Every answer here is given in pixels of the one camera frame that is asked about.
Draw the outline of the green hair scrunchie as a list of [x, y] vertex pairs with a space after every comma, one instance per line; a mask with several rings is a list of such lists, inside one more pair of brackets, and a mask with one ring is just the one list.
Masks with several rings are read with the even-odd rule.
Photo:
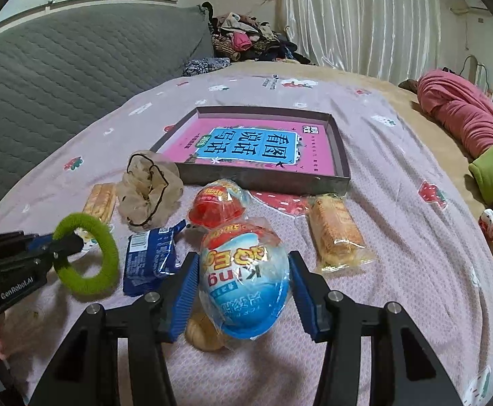
[[52, 237], [68, 253], [52, 253], [61, 283], [79, 297], [103, 295], [119, 279], [119, 252], [107, 225], [86, 213], [71, 213], [57, 225]]

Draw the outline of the bread snack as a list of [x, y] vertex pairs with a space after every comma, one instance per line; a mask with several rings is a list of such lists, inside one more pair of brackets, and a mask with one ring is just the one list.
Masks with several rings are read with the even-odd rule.
[[321, 273], [359, 268], [375, 259], [341, 197], [310, 197], [308, 224]]
[[115, 200], [115, 184], [98, 183], [92, 187], [92, 191], [84, 204], [83, 213], [92, 216], [107, 225], [112, 219]]

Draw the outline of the blue toy egg packet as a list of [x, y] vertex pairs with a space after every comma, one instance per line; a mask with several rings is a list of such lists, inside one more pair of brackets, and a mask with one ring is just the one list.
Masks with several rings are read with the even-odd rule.
[[254, 340], [271, 329], [285, 307], [288, 252], [264, 219], [221, 225], [202, 240], [199, 286], [216, 329]]

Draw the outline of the blue snack packet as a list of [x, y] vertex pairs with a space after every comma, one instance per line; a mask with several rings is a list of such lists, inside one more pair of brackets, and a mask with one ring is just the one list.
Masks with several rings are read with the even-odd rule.
[[181, 220], [172, 227], [131, 235], [124, 264], [124, 295], [136, 297], [156, 291], [164, 279], [177, 272], [176, 237], [186, 226]]

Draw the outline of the beige sheer scrunchie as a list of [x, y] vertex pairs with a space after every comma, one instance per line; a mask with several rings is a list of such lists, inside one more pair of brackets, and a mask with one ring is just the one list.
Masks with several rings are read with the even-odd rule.
[[116, 185], [118, 213], [133, 232], [163, 227], [180, 207], [182, 194], [177, 165], [162, 154], [138, 150]]

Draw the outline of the grey quilted headboard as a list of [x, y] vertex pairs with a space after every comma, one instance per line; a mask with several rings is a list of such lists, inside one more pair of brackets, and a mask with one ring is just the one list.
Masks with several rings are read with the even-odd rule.
[[88, 5], [1, 33], [0, 200], [94, 121], [212, 55], [198, 5]]

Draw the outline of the red toy egg packet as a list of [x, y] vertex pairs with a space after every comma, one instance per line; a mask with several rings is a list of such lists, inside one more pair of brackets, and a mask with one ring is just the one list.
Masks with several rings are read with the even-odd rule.
[[220, 179], [196, 194], [189, 210], [193, 225], [214, 229], [241, 218], [248, 207], [248, 194], [234, 181]]

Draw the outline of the pink strawberry print blanket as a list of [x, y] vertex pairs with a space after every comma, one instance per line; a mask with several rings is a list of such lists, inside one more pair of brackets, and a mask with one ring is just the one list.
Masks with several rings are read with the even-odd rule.
[[[375, 259], [326, 276], [331, 288], [367, 305], [397, 301], [421, 329], [464, 405], [493, 395], [493, 258], [477, 217], [428, 147], [381, 95], [342, 85], [261, 75], [207, 74], [140, 93], [73, 137], [0, 202], [0, 233], [49, 233], [83, 208], [92, 185], [119, 181], [127, 159], [152, 147], [165, 126], [199, 106], [304, 107], [331, 114], [343, 137], [351, 182], [346, 205]], [[445, 208], [420, 194], [437, 186]], [[13, 373], [27, 396], [86, 302], [54, 273], [12, 308], [38, 310], [39, 326], [6, 330]], [[325, 354], [289, 301], [268, 333], [250, 344], [204, 353], [181, 336], [164, 348], [178, 405], [312, 405]]]

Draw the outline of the blue patterned cloth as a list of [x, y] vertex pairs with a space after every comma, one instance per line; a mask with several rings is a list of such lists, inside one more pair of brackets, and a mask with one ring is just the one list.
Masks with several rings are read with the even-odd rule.
[[220, 71], [231, 65], [229, 58], [200, 58], [193, 59], [183, 66], [182, 75], [186, 77], [207, 74], [214, 71]]

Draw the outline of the shallow brown box tray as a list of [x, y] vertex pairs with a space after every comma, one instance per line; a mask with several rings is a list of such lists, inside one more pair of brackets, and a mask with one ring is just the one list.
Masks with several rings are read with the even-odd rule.
[[168, 140], [168, 134], [185, 125], [194, 115], [209, 118], [231, 117], [266, 119], [266, 120], [297, 120], [304, 124], [323, 125], [332, 150], [335, 175], [317, 175], [283, 170], [260, 168], [213, 166], [194, 164], [192, 162], [175, 163], [180, 171], [181, 179], [188, 185], [205, 185], [219, 179], [235, 181], [240, 187], [250, 191], [271, 191], [278, 194], [319, 195], [336, 194], [343, 196], [347, 192], [350, 181], [350, 169], [342, 137], [333, 116], [326, 113], [302, 109], [290, 109], [268, 106], [200, 106], [187, 113], [152, 147], [158, 152]]

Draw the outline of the pink and blue book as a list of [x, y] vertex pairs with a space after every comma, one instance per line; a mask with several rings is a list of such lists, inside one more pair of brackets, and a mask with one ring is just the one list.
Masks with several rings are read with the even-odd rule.
[[325, 127], [297, 120], [194, 115], [158, 152], [175, 163], [335, 175]]

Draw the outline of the pink quilt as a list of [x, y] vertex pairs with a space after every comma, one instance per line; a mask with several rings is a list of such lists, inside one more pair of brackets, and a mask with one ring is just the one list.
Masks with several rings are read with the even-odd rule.
[[493, 145], [493, 102], [470, 81], [440, 69], [428, 71], [418, 82], [417, 97], [423, 112], [472, 159]]

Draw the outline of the pile of clothes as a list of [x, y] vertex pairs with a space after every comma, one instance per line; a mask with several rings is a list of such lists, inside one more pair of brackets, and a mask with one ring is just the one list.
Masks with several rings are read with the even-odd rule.
[[312, 65], [309, 58], [298, 51], [298, 46], [284, 33], [273, 30], [267, 22], [248, 15], [229, 12], [216, 16], [213, 5], [200, 5], [208, 15], [209, 30], [215, 56], [231, 62], [297, 62]]

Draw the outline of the white curtain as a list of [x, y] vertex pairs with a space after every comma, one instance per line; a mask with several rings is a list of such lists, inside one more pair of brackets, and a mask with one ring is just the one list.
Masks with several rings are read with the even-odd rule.
[[279, 22], [314, 64], [394, 84], [440, 58], [439, 0], [280, 0]]

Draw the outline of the white air conditioner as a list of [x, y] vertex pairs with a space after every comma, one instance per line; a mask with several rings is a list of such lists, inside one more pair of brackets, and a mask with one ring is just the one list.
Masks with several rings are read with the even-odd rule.
[[450, 7], [454, 14], [465, 14], [468, 12], [489, 12], [490, 9], [482, 0], [458, 0], [455, 5]]

